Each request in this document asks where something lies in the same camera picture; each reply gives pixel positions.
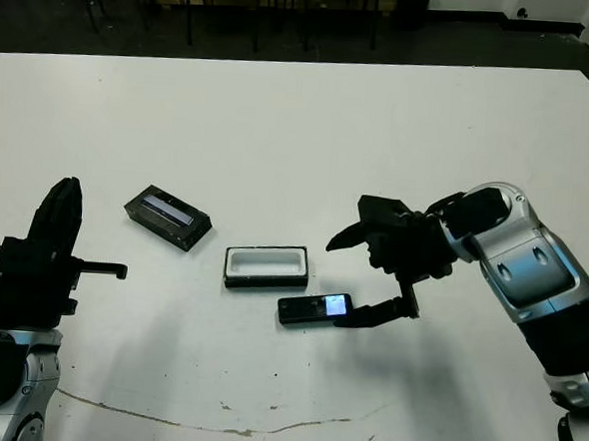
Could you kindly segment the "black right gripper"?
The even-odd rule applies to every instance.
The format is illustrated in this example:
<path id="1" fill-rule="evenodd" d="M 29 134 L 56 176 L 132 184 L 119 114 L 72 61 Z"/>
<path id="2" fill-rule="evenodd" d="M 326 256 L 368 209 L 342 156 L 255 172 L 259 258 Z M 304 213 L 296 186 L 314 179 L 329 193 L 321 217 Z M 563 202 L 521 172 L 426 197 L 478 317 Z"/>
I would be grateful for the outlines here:
<path id="1" fill-rule="evenodd" d="M 357 222 L 333 235 L 326 251 L 368 244 L 372 267 L 392 274 L 401 295 L 372 306 L 352 308 L 336 318 L 335 327 L 374 328 L 404 317 L 416 318 L 419 308 L 414 286 L 429 278 L 442 279 L 452 273 L 456 253 L 450 247 L 437 219 L 433 216 L 407 215 L 399 225 L 372 230 Z"/>

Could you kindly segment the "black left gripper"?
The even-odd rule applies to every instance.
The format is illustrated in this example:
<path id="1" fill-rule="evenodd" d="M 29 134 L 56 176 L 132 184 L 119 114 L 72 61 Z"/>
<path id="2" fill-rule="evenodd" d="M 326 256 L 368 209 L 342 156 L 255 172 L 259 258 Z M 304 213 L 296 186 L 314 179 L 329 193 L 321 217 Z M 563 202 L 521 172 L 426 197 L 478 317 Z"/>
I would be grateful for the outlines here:
<path id="1" fill-rule="evenodd" d="M 81 273 L 126 278 L 128 268 L 121 263 L 89 261 L 72 255 L 83 220 L 81 189 L 77 178 L 62 179 L 36 209 L 28 239 L 3 239 L 0 324 L 55 328 L 64 315 L 75 314 L 78 302 L 70 294 Z M 68 251 L 41 241 L 44 239 L 67 239 Z"/>

